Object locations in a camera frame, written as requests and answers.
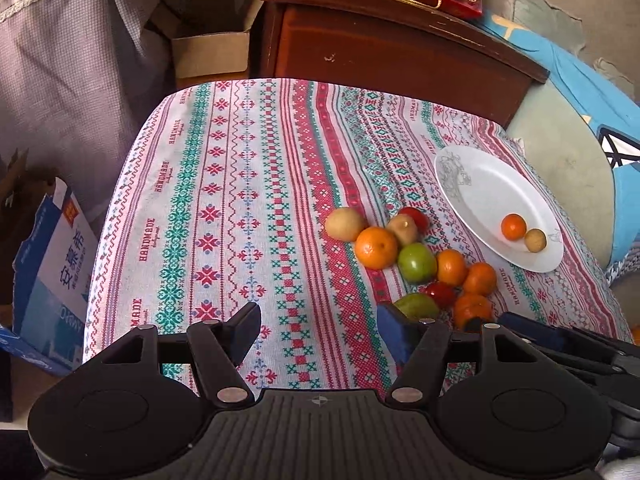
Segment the kiwi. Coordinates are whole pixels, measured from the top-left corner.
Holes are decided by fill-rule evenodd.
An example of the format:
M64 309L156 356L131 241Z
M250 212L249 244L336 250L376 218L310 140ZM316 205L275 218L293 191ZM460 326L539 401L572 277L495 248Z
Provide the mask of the kiwi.
M345 243L354 242L368 226L367 219L358 210L350 207L334 209L328 214L326 222L324 222L326 235L331 237L332 240L339 240Z
M386 229L395 235L400 247L416 243L420 238L416 222L408 214L396 214L396 216L393 216L387 222Z

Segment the brown cardboard box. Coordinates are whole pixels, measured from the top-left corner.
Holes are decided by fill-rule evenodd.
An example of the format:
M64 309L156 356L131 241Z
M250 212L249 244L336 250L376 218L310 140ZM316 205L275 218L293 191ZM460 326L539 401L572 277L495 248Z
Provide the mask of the brown cardboard box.
M151 24L170 43L176 87L250 76L260 12L262 0L183 0L176 8L161 2Z

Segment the checkered grey curtain cloth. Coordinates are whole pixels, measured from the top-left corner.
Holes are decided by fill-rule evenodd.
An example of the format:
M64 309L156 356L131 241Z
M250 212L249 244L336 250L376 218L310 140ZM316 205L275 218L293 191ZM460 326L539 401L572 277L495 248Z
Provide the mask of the checkered grey curtain cloth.
M1 156L57 169L89 220L163 99L168 47L146 27L159 3L1 0Z

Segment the small tangerine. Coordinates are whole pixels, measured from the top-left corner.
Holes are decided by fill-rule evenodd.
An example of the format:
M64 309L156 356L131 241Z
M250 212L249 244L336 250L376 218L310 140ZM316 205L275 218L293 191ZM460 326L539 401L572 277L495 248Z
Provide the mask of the small tangerine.
M501 221L500 230L506 240L516 242L526 235L527 224L519 214L507 214Z

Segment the blue white milk carton box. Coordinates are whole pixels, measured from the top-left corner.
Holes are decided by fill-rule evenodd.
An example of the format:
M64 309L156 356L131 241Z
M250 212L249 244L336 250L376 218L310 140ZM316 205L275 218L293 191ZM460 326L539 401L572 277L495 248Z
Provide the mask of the blue white milk carton box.
M75 194L55 179L10 261L12 298L1 349L52 375L77 368L95 256L96 236Z

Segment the brown wooden nightstand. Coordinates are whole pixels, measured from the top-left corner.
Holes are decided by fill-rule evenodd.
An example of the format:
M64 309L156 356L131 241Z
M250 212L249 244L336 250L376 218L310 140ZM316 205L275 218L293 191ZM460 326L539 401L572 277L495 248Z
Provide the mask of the brown wooden nightstand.
M510 124L548 70L504 40L394 0L262 0L259 76L378 90Z

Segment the blue cartoon pillow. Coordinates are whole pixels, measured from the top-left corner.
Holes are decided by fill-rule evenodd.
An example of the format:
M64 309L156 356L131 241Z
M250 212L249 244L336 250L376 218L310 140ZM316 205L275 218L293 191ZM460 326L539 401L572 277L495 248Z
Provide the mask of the blue cartoon pillow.
M618 139L638 148L639 107L615 84L551 40L502 16L485 15L476 24L548 70L555 89L599 141ZM614 283L639 270L639 162L617 148L605 157L614 183L612 254L605 276Z

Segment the white ceramic plate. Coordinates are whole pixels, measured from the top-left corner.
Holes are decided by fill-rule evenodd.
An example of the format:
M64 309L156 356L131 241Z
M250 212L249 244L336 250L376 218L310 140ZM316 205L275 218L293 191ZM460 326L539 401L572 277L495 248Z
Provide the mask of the white ceramic plate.
M450 145L435 157L435 174L447 202L469 230L514 266L536 273L555 270L564 255L559 223L540 192L518 171L478 148ZM529 229L546 236L541 252L524 240L507 240L501 222L519 214Z

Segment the green jujube fruit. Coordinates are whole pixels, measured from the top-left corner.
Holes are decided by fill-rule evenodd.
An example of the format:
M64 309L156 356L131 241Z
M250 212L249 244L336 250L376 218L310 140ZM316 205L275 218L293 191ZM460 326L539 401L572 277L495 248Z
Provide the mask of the green jujube fruit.
M437 260L431 249L415 242L402 248L397 259L400 274L410 284L426 284L437 274Z

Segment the beige sofa cushion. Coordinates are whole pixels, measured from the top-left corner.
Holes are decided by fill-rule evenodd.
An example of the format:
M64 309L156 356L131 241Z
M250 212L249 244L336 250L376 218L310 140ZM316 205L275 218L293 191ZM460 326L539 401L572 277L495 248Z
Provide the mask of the beige sofa cushion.
M506 133L550 188L604 268L612 255L614 182L597 138L548 81L532 84Z

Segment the small yellow brown fruit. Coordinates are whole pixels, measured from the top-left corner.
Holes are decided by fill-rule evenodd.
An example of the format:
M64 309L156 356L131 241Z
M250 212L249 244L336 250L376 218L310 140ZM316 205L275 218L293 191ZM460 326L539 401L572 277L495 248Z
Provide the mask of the small yellow brown fruit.
M547 237L541 229L530 229L524 236L524 243L529 252L536 254L547 247Z

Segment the patterned red green tablecloth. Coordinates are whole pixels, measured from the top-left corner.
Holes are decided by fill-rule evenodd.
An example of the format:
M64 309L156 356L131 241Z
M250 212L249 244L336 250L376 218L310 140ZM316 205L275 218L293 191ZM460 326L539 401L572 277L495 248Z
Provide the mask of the patterned red green tablecloth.
M375 307L410 286L396 269L364 268L352 246L326 236L326 216L346 206L374 226L405 206L424 212L429 248L496 270L496 312L629 339L603 271L560 206L564 256L546 274L506 262L465 227L436 180L436 155L451 144L500 158L550 196L498 125L446 106L294 79L212 82L168 96L114 189L85 357L140 324L182 333L254 302L262 325L240 368L250 388L385 390L396 368Z

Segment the large front tangerine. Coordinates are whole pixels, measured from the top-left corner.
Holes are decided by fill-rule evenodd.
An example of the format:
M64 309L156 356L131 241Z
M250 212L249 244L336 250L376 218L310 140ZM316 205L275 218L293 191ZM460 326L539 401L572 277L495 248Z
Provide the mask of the large front tangerine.
M484 324L494 321L492 305L484 296L464 294L452 308L452 322L460 332L478 333Z

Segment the orange tangerine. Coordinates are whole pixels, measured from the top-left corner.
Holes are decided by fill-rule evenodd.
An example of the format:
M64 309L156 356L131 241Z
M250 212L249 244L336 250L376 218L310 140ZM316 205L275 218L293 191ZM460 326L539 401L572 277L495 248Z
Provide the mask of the orange tangerine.
M436 255L437 281L460 287L468 276L468 266L461 252L445 249Z
M462 284L462 290L468 294L488 297L497 288L497 273L486 262L473 263Z
M369 226L356 238L356 258L367 269L378 271L393 266L398 252L395 234L380 226Z

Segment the cherry tomato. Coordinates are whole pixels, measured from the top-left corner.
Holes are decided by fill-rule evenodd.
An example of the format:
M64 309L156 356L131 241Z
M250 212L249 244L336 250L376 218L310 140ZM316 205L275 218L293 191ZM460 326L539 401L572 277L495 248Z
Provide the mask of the cherry tomato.
M443 282L431 282L426 286L424 294L442 311L450 309L457 300L457 289Z
M430 227L430 220L428 220L427 215L420 211L420 209L414 207L402 207L399 212L413 220L421 235L424 235L428 231L428 228Z

